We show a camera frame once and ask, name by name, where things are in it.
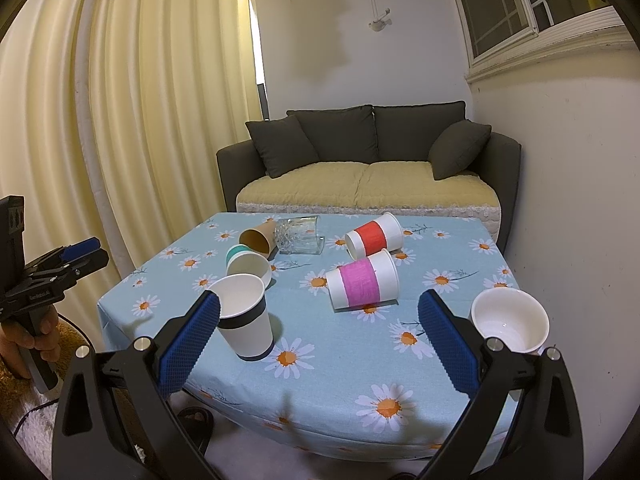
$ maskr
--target window sill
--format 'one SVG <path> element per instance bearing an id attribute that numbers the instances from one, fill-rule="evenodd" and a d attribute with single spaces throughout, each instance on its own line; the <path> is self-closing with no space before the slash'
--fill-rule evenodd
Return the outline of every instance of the window sill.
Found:
<path id="1" fill-rule="evenodd" d="M 466 77 L 475 83 L 541 60 L 585 50 L 634 48 L 631 35 L 613 7 L 594 10 L 555 25 L 537 36 L 475 60 Z"/>

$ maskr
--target cream curtain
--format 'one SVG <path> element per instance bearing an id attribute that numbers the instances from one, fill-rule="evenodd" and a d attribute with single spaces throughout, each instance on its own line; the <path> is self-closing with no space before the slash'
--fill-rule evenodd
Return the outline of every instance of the cream curtain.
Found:
<path id="1" fill-rule="evenodd" d="M 0 196 L 26 197 L 27 258 L 97 236 L 139 266 L 224 209 L 216 152 L 262 118 L 248 0 L 87 1 L 28 0 L 0 44 Z M 95 303 L 119 279 L 110 263 L 62 304 L 95 342 Z"/>
<path id="2" fill-rule="evenodd" d="M 90 51 L 99 159 L 138 266 L 223 210 L 216 152 L 261 119 L 248 0 L 98 0 Z"/>
<path id="3" fill-rule="evenodd" d="M 82 0 L 28 0 L 0 43 L 0 197 L 25 197 L 27 260 L 91 236 L 106 244 L 74 108 L 81 6 Z M 58 305 L 94 342 L 101 341 L 95 303 L 118 280 L 109 264 Z"/>

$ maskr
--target blue gripper pad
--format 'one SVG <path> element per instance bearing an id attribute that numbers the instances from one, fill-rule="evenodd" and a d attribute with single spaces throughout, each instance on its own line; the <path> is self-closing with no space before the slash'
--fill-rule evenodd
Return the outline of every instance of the blue gripper pad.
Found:
<path id="1" fill-rule="evenodd" d="M 177 335 L 160 356 L 158 390 L 163 399 L 178 392 L 220 321 L 220 300 L 205 291 L 185 317 Z"/>
<path id="2" fill-rule="evenodd" d="M 89 253 L 93 253 L 100 249 L 100 240 L 98 238 L 88 238 L 83 242 L 79 242 L 74 245 L 69 245 L 64 251 L 62 251 L 62 261 L 65 263 L 72 262 L 83 256 L 87 256 Z"/>
<path id="3" fill-rule="evenodd" d="M 455 389 L 472 398 L 480 388 L 478 359 L 444 308 L 437 293 L 427 290 L 418 300 L 418 319 Z"/>

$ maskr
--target gray cushion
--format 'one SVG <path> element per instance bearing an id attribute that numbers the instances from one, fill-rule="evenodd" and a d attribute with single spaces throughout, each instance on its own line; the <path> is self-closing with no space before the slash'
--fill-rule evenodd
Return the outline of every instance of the gray cushion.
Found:
<path id="1" fill-rule="evenodd" d="M 435 180 L 466 170 L 476 160 L 491 136 L 491 126 L 459 121 L 449 126 L 429 150 L 429 162 Z"/>
<path id="2" fill-rule="evenodd" d="M 375 106 L 380 160 L 421 160 L 445 128 L 465 118 L 465 102 Z"/>
<path id="3" fill-rule="evenodd" d="M 246 127 L 271 178 L 320 162 L 295 116 L 278 121 L 249 121 Z"/>
<path id="4" fill-rule="evenodd" d="M 379 162 L 376 123 L 371 105 L 343 110 L 289 110 L 322 162 Z"/>

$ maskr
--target sofa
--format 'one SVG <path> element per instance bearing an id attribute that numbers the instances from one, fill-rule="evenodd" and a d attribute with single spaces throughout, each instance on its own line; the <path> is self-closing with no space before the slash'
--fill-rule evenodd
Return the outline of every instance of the sofa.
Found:
<path id="1" fill-rule="evenodd" d="M 504 252 L 522 147 L 488 125 L 466 120 L 464 102 L 290 110 L 281 122 L 247 123 L 252 140 L 217 153 L 228 211 L 478 218 Z M 277 128 L 285 127 L 283 144 Z M 479 127 L 483 136 L 476 136 L 474 148 L 466 146 L 464 135 L 451 133 Z M 457 150 L 453 160 L 461 171 L 442 177 L 437 145 L 439 153 L 443 145 Z M 279 156 L 299 160 L 274 173 Z"/>

